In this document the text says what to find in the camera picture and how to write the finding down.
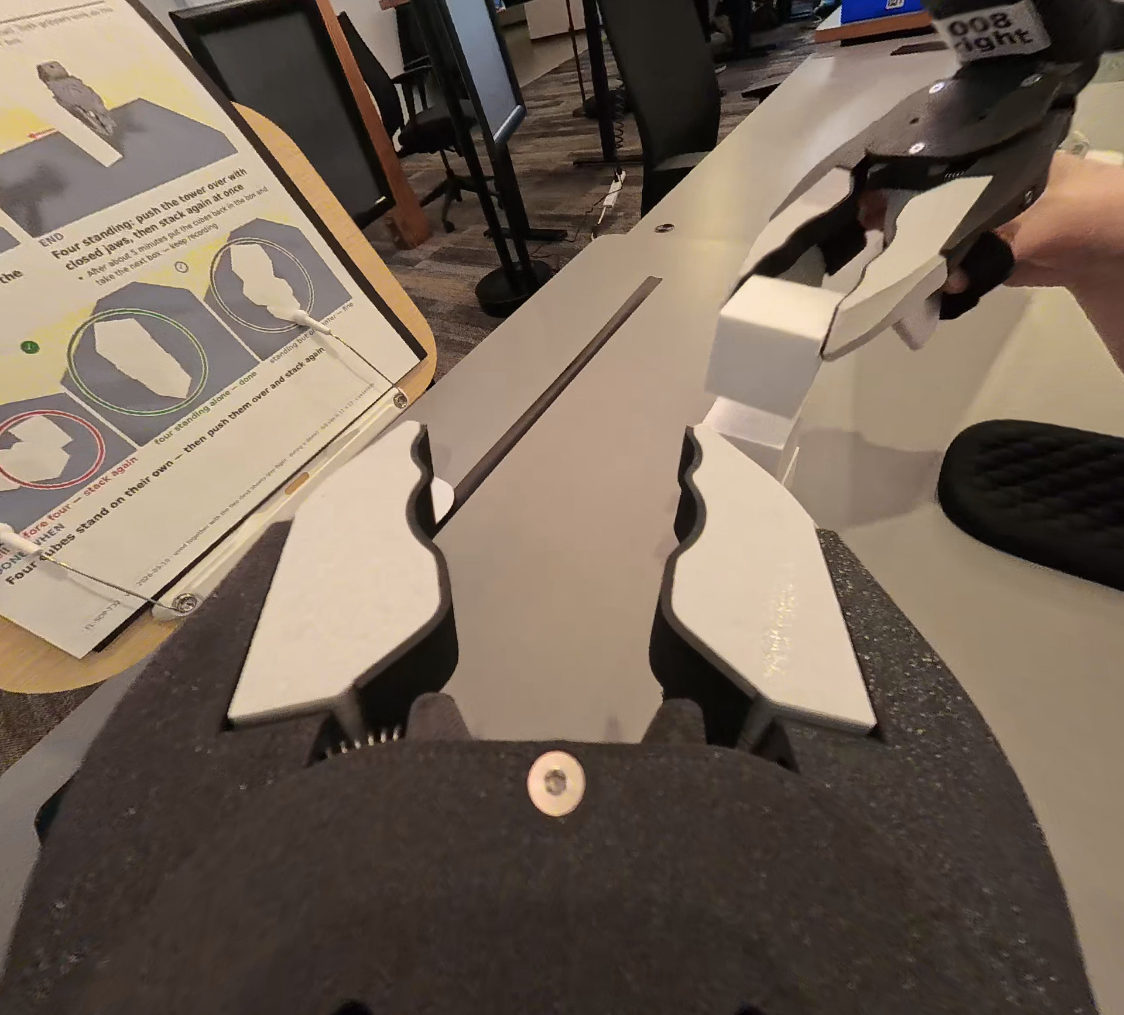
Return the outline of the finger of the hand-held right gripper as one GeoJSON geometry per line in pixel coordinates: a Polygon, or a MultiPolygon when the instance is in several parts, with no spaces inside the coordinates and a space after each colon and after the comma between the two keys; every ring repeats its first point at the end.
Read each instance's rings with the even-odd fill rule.
{"type": "Polygon", "coordinates": [[[964,176],[912,196],[897,214],[892,241],[864,264],[836,307],[822,348],[836,361],[886,330],[907,348],[924,348],[940,320],[948,282],[945,244],[978,202],[991,176],[964,176]]]}
{"type": "Polygon", "coordinates": [[[815,171],[765,224],[745,259],[736,289],[771,279],[864,293],[874,281],[883,236],[860,217],[865,170],[833,166],[815,171]]]}

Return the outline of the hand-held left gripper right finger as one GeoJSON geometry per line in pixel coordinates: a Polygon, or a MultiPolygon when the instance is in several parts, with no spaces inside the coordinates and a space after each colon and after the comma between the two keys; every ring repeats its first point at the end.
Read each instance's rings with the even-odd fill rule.
{"type": "Polygon", "coordinates": [[[821,535],[776,478],[719,432],[685,432],[676,545],[650,641],[663,696],[711,744],[794,722],[865,738],[878,726],[821,535]]]}

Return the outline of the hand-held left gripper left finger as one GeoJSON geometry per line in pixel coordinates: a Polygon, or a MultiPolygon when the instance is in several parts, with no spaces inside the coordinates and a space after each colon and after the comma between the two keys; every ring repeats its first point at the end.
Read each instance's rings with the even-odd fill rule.
{"type": "Polygon", "coordinates": [[[359,743],[395,726],[362,692],[453,622],[433,480],[429,432],[404,420],[303,500],[232,694],[232,727],[328,712],[359,743]]]}

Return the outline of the white hard foam cube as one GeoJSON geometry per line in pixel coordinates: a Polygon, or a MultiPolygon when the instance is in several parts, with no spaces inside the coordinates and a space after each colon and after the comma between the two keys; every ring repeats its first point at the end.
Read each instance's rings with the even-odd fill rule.
{"type": "Polygon", "coordinates": [[[842,296],[779,277],[747,277],[719,312],[705,388],[794,419],[821,371],[842,296]]]}
{"type": "Polygon", "coordinates": [[[797,418],[764,413],[719,397],[703,425],[718,432],[780,484],[791,488],[799,454],[797,418]]]}

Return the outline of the person's right hand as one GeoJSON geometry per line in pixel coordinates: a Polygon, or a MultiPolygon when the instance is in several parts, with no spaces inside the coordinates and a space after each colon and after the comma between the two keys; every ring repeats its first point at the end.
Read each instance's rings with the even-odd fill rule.
{"type": "Polygon", "coordinates": [[[1059,152],[1041,197],[998,232],[1009,287],[1109,292],[1123,279],[1123,169],[1059,152]]]}

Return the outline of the black padded wrist rest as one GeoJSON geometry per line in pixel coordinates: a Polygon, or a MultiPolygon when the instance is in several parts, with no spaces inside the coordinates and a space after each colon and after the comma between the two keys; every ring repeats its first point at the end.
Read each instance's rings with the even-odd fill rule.
{"type": "Polygon", "coordinates": [[[936,499],[959,531],[1010,558],[1123,589],[1123,439],[995,419],[958,434],[936,499]]]}

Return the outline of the framed display panel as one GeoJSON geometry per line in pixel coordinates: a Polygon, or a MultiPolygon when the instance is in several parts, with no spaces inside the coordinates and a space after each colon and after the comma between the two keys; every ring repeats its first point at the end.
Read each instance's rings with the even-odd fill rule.
{"type": "Polygon", "coordinates": [[[509,155],[527,110],[495,0],[435,0],[490,162],[509,155]]]}

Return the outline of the black framed board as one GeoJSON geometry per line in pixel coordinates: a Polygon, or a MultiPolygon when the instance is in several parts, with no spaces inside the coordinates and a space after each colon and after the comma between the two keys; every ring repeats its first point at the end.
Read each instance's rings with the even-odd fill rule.
{"type": "Polygon", "coordinates": [[[317,0],[227,0],[170,12],[203,72],[297,145],[359,228],[395,196],[317,0]]]}

